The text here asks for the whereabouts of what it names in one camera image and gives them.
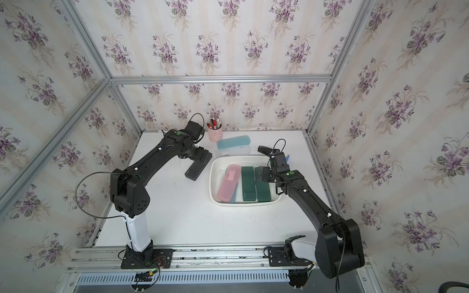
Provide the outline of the dark green pencil case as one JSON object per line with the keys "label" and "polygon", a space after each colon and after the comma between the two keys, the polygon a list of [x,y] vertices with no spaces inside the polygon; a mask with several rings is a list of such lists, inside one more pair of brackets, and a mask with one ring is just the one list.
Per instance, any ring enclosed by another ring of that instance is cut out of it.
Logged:
{"label": "dark green pencil case", "polygon": [[257,201],[260,203],[270,202],[272,200],[269,183],[261,180],[263,169],[264,167],[254,168],[256,196],[257,196]]}
{"label": "dark green pencil case", "polygon": [[255,173],[252,166],[241,167],[241,183],[243,189],[243,201],[256,201]]}

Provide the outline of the black pencil case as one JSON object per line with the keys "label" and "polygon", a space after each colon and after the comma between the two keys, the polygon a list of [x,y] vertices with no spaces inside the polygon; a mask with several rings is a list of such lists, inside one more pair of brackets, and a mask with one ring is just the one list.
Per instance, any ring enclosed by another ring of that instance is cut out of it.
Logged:
{"label": "black pencil case", "polygon": [[186,178],[196,181],[201,173],[204,171],[205,167],[211,161],[213,154],[209,151],[206,152],[206,157],[203,162],[194,161],[193,164],[188,168],[184,174]]}

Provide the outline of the white plastic storage box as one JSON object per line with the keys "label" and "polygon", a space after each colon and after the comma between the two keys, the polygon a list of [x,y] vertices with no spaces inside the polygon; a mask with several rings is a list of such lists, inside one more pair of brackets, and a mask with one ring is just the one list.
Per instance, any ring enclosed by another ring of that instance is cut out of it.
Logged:
{"label": "white plastic storage box", "polygon": [[229,165],[236,164],[241,167],[243,166],[252,166],[253,168],[255,167],[266,167],[268,165],[268,157],[266,156],[256,156],[256,155],[249,155],[249,156],[225,156],[225,157],[219,157],[216,160],[214,160],[212,166],[211,166],[211,174],[210,174],[210,196],[212,201],[217,203],[218,205],[221,206],[239,206],[239,207],[248,207],[248,206],[263,206],[263,205],[270,205],[273,203],[277,203],[280,199],[281,196],[276,193],[276,186],[274,183],[270,183],[270,190],[271,190],[271,198],[272,200],[270,202],[264,202],[260,203],[257,201],[250,201],[250,202],[245,202],[243,201],[243,189],[242,189],[242,183],[241,183],[241,177],[238,182],[238,193],[236,197],[236,203],[235,204],[230,204],[230,203],[221,203],[218,201],[217,193],[220,188],[221,182],[223,180],[223,177],[225,175],[226,169],[228,168]]}

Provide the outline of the teal pencil case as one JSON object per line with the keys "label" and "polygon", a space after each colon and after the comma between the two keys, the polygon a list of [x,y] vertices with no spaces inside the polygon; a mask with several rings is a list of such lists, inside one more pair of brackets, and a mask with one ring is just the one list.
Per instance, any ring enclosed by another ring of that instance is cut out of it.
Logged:
{"label": "teal pencil case", "polygon": [[243,147],[245,145],[250,145],[250,137],[247,135],[230,137],[217,141],[217,148],[219,150],[224,150],[234,147]]}

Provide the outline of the light blue pencil case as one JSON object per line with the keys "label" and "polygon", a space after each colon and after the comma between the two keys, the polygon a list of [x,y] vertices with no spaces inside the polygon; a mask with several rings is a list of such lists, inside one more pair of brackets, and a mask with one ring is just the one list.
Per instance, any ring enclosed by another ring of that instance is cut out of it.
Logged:
{"label": "light blue pencil case", "polygon": [[235,204],[236,203],[237,193],[238,193],[238,184],[234,188],[233,195],[232,195],[231,200],[230,200],[230,204]]}

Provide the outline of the pink pencil case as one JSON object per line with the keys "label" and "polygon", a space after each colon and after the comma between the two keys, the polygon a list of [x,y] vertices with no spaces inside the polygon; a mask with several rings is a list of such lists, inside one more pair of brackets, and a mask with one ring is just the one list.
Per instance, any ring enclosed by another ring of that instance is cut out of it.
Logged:
{"label": "pink pencil case", "polygon": [[241,177],[241,166],[232,164],[226,169],[225,175],[217,193],[217,199],[221,203],[230,203],[233,191]]}

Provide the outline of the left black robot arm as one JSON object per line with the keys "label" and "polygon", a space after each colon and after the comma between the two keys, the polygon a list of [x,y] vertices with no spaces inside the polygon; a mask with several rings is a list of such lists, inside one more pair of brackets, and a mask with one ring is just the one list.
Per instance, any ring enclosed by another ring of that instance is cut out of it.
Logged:
{"label": "left black robot arm", "polygon": [[145,211],[150,204],[146,186],[153,176],[173,157],[190,159],[193,164],[184,174],[196,181],[212,158],[212,153],[198,146],[204,129],[190,122],[184,129],[171,129],[142,159],[124,170],[115,169],[110,176],[111,202],[125,219],[129,242],[136,253],[153,248]]}

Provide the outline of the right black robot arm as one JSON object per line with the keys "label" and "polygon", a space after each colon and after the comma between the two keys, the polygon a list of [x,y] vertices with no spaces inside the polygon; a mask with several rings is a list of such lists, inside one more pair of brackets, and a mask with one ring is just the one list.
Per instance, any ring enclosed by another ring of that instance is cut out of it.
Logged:
{"label": "right black robot arm", "polygon": [[358,224],[345,220],[332,211],[309,186],[303,174],[297,170],[275,173],[268,167],[259,167],[255,179],[274,183],[282,194],[288,195],[302,209],[317,234],[312,249],[301,254],[294,251],[293,243],[303,238],[294,236],[285,241],[281,261],[291,266],[305,266],[307,262],[317,264],[327,278],[334,278],[365,265],[362,238]]}

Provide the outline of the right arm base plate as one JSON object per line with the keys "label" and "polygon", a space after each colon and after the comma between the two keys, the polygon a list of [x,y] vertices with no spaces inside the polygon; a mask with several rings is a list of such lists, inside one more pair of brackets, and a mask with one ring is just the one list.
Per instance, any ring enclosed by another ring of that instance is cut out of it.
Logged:
{"label": "right arm base plate", "polygon": [[270,267],[310,267],[313,264],[309,260],[297,258],[284,247],[267,246],[263,249],[263,253]]}

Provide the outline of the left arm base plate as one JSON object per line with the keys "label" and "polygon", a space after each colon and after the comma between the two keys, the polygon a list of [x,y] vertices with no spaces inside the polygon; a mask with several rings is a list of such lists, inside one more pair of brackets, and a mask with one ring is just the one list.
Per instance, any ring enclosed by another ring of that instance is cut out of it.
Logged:
{"label": "left arm base plate", "polygon": [[121,269],[168,269],[171,266],[173,249],[146,249],[143,252],[126,246],[122,257]]}

